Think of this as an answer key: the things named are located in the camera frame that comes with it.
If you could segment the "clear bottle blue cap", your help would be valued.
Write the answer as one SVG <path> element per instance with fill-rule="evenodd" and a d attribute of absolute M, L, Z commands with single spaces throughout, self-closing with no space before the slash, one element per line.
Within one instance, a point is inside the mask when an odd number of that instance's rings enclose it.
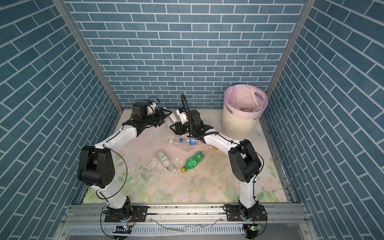
<path fill-rule="evenodd" d="M 202 143 L 201 141 L 195 138 L 179 138 L 179 142 L 181 144 L 191 145 L 191 146 L 200 145 Z"/>

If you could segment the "clear slim bottle white cap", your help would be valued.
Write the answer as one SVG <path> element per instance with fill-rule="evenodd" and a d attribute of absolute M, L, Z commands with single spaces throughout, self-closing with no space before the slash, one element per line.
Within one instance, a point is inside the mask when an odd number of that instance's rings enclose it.
<path fill-rule="evenodd" d="M 184 139 L 170 139 L 169 143 L 180 150 L 190 151 L 190 145 Z"/>

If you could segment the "clear bottle green label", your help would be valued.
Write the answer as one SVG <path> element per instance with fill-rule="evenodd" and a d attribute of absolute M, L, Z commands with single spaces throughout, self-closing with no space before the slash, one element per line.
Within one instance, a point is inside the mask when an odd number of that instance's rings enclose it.
<path fill-rule="evenodd" d="M 163 166 L 170 172 L 170 173 L 175 173 L 177 171 L 176 167 L 172 164 L 171 160 L 169 157 L 163 152 L 159 151 L 157 152 L 157 157 L 159 161 L 163 164 Z"/>

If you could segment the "clear square bottle white cap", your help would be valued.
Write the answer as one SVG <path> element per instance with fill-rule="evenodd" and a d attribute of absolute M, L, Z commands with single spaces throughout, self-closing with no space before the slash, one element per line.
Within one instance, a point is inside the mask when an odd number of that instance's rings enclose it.
<path fill-rule="evenodd" d="M 174 113 L 170 114 L 170 118 L 174 124 L 179 122 Z"/>

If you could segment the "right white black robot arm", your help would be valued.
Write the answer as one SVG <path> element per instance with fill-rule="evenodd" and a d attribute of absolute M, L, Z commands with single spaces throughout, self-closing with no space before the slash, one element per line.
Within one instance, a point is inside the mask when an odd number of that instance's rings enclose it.
<path fill-rule="evenodd" d="M 189 137 L 211 145 L 229 156 L 232 172 L 240 181 L 239 205 L 244 209 L 253 208 L 257 203 L 255 183 L 262 161 L 252 143 L 247 139 L 233 140 L 204 124 L 197 110 L 179 108 L 176 114 L 180 121 L 170 126 L 176 135 L 188 134 Z"/>

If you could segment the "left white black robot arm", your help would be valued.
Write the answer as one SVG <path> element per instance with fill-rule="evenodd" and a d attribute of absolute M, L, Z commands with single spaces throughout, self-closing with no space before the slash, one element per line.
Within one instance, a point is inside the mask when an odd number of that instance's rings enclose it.
<path fill-rule="evenodd" d="M 117 154 L 125 144 L 138 137 L 145 129 L 161 126 L 172 115 L 166 108 L 155 104 L 139 103 L 133 107 L 129 120 L 122 127 L 94 146 L 85 146 L 80 152 L 78 180 L 92 187 L 106 200 L 110 209 L 120 210 L 129 204 L 129 199 L 119 187 L 115 177 L 112 153 Z"/>

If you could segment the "cream bin with pink bag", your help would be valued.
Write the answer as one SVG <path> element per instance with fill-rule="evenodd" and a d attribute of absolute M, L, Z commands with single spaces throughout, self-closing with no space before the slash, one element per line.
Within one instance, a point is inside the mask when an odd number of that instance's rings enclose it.
<path fill-rule="evenodd" d="M 267 94 L 251 85 L 234 85 L 224 92 L 222 130 L 232 139 L 243 140 L 251 134 L 268 106 Z"/>

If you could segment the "green plastic bottle yellow cap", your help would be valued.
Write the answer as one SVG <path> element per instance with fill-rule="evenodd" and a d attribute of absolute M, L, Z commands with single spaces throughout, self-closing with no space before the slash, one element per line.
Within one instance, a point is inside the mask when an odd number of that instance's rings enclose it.
<path fill-rule="evenodd" d="M 181 171 L 185 173 L 186 171 L 195 168 L 204 159 L 204 157 L 205 156 L 202 152 L 196 152 L 186 161 L 185 165 L 181 168 Z"/>

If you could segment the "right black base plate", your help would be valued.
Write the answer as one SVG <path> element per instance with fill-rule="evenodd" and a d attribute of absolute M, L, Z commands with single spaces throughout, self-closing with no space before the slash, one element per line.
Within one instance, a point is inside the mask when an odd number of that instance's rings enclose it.
<path fill-rule="evenodd" d="M 246 208 L 241 203 L 238 205 L 223 205 L 223 210 L 227 215 L 227 221 L 267 221 L 268 214 L 265 207 L 259 203 L 254 204 L 251 208 Z"/>

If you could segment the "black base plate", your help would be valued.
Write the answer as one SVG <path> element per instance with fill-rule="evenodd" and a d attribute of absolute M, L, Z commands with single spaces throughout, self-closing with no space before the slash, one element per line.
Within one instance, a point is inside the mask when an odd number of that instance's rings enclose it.
<path fill-rule="evenodd" d="M 259 203 L 254 204 L 251 208 L 246 208 L 241 203 L 238 205 L 223 205 L 223 210 L 227 215 L 227 221 L 267 221 L 268 214 L 265 207 Z"/>
<path fill-rule="evenodd" d="M 113 209 L 107 207 L 103 210 L 106 215 L 106 223 L 125 223 L 125 222 L 144 222 L 146 220 L 148 206 L 131 206 L 126 205 L 121 209 Z"/>

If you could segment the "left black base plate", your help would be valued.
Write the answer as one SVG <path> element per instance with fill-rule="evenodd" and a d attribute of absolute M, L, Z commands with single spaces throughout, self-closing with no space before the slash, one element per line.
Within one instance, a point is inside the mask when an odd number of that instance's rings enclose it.
<path fill-rule="evenodd" d="M 106 223 L 125 223 L 125 222 L 144 222 L 146 220 L 148 206 L 131 206 L 126 205 L 121 209 L 113 209 L 107 207 L 103 210 L 106 215 Z"/>

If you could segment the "aluminium mounting rail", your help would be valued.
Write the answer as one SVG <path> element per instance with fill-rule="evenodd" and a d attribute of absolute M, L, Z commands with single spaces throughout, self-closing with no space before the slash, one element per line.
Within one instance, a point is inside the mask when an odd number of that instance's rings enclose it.
<path fill-rule="evenodd" d="M 221 204 L 133 204 L 148 206 L 144 222 L 106 223 L 101 204 L 72 205 L 56 240 L 314 240 L 302 204 L 262 203 L 267 221 L 227 221 Z"/>

